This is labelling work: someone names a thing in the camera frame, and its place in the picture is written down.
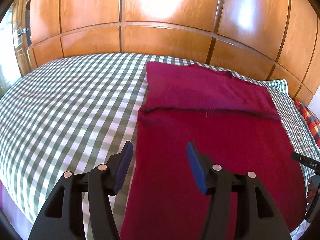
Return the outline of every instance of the folded fabric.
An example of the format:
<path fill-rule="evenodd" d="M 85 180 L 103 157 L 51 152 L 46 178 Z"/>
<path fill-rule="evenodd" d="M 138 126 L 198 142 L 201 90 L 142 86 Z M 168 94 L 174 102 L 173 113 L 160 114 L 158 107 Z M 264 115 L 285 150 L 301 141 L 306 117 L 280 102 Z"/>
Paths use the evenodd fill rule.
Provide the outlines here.
<path fill-rule="evenodd" d="M 320 120 L 304 104 L 300 103 L 298 100 L 293 100 L 293 102 L 303 119 L 306 121 L 316 144 L 320 147 Z"/>
<path fill-rule="evenodd" d="M 292 145 L 265 87 L 238 82 L 229 73 L 158 63 L 147 64 L 147 79 L 121 239 L 200 239 L 210 197 L 196 187 L 189 141 L 229 172 L 254 171 L 289 230 L 300 224 L 306 210 L 303 175 L 290 158 Z M 232 194 L 227 240 L 234 238 L 236 199 Z"/>

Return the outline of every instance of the bed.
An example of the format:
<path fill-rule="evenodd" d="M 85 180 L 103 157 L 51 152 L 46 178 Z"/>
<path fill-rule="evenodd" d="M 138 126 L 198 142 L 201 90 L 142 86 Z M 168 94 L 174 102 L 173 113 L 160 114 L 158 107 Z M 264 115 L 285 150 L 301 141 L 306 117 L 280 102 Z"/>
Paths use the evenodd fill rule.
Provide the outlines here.
<path fill-rule="evenodd" d="M 137 112 L 147 90 L 145 64 L 195 62 L 166 56 L 107 53 L 51 61 L 29 73 L 0 100 L 0 181 L 33 223 L 51 189 L 67 170 L 90 171 L 118 153 L 127 140 L 135 145 Z M 206 64 L 202 67 L 225 71 Z M 320 160 L 305 121 L 289 98 L 285 80 L 256 81 L 268 89 L 294 150 Z M 301 167 L 305 186 L 313 172 Z M 121 229 L 134 158 L 121 192 L 110 197 Z M 90 221 L 83 201 L 85 231 Z"/>

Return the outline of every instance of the wooden door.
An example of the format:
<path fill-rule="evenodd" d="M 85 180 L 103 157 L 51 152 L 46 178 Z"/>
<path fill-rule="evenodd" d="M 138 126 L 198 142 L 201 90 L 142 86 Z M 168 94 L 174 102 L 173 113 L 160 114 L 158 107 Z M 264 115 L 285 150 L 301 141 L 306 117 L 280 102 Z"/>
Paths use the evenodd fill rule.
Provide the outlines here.
<path fill-rule="evenodd" d="M 27 54 L 26 2 L 27 0 L 14 0 L 12 10 L 13 44 L 21 76 L 31 72 Z"/>

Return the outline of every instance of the checkered pillow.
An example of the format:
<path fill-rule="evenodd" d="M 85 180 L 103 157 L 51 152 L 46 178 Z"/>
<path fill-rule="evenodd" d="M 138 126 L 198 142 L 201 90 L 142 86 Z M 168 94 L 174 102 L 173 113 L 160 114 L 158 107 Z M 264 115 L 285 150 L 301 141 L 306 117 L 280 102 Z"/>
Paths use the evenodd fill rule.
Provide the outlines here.
<path fill-rule="evenodd" d="M 300 112 L 304 120 L 306 120 L 306 123 L 309 127 L 309 130 L 313 138 L 316 141 L 316 144 L 320 147 L 320 120 L 305 105 L 303 105 L 297 100 L 293 100 L 293 101 L 294 101 L 294 105 L 296 106 L 296 108 L 298 109 L 298 111 Z"/>

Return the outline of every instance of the metal pin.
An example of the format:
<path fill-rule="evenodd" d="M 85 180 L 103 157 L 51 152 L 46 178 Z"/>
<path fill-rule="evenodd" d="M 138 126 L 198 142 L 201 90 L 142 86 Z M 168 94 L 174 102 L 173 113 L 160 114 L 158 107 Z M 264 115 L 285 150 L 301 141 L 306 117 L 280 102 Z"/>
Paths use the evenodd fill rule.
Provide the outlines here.
<path fill-rule="evenodd" d="M 106 169 L 107 169 L 107 165 L 105 165 L 105 164 L 101 164 L 98 166 L 99 171 L 105 171 Z"/>
<path fill-rule="evenodd" d="M 213 168 L 215 171 L 221 171 L 221 170 L 222 170 L 222 167 L 221 167 L 219 164 L 213 165 L 212 168 Z"/>
<path fill-rule="evenodd" d="M 66 171 L 65 173 L 63 173 L 63 177 L 65 177 L 65 178 L 70 178 L 71 176 L 72 176 L 71 171 Z"/>
<path fill-rule="evenodd" d="M 256 177 L 256 174 L 253 171 L 249 171 L 248 177 L 254 179 Z"/>

